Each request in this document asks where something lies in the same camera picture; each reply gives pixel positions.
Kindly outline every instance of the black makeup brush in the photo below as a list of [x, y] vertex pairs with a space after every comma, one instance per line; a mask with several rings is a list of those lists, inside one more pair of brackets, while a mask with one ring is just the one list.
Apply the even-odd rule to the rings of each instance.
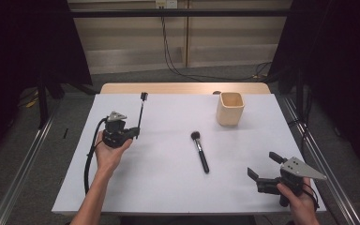
[[197, 147], [198, 153], [200, 154], [201, 163], [203, 165], [203, 170], [206, 173], [209, 173], [209, 167], [207, 166], [206, 158], [204, 157], [204, 153], [203, 153], [203, 147], [201, 146], [201, 143], [200, 143], [200, 138], [201, 138], [200, 132], [198, 132], [198, 131], [192, 132], [191, 138], [195, 142], [195, 146]]

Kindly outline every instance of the table surface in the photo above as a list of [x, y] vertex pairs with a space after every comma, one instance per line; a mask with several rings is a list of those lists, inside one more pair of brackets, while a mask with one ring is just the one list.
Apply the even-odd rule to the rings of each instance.
[[[247, 167], [250, 167], [261, 177], [279, 176], [279, 165], [268, 157], [270, 151], [286, 158], [301, 158], [276, 98], [267, 94], [269, 90], [265, 84], [135, 84], [110, 83], [101, 91], [116, 93], [124, 88], [133, 93], [145, 91], [150, 94], [144, 103], [141, 135], [114, 172], [103, 212], [117, 215], [229, 215], [289, 210], [278, 204], [279, 196], [258, 193], [255, 182], [247, 175]], [[162, 92], [155, 89], [159, 87], [172, 95], [154, 94]], [[243, 95], [246, 108], [237, 127], [222, 127], [215, 121], [218, 96], [194, 93], [234, 90], [247, 93]], [[137, 125], [140, 94], [96, 96], [53, 207], [54, 213], [72, 215], [82, 203], [85, 154], [98, 121], [112, 110], [112, 104], [119, 113], [123, 111], [127, 115], [127, 127]], [[196, 129], [202, 134], [202, 147], [211, 169], [209, 174], [203, 172], [198, 152], [189, 137]], [[96, 169], [94, 159], [90, 181]]]
[[270, 94], [267, 84], [262, 82], [134, 82], [106, 83], [101, 94], [213, 94], [238, 92], [242, 94]]

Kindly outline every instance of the black rod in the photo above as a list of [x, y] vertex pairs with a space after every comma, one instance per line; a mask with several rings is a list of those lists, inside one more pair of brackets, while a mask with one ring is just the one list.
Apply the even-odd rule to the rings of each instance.
[[90, 10], [72, 9], [68, 11], [17, 11], [23, 15], [69, 16], [72, 18], [112, 18], [112, 17], [287, 17], [318, 14], [317, 10], [269, 9], [120, 9]]

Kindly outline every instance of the wall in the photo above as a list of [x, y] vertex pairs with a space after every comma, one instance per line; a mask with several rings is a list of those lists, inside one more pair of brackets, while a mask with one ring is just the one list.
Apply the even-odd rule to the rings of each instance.
[[[179, 0], [179, 8], [289, 8], [291, 0]], [[71, 9], [155, 8], [155, 1], [68, 0]], [[165, 68], [160, 18], [74, 19], [91, 73]], [[257, 64], [274, 57], [285, 18], [165, 18], [174, 65]]]

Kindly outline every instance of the wall outlet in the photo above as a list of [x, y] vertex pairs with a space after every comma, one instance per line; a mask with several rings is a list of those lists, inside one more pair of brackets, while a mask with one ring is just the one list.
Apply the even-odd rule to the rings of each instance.
[[177, 8], [177, 0], [166, 0], [166, 8]]
[[156, 0], [156, 8], [166, 8], [166, 0]]

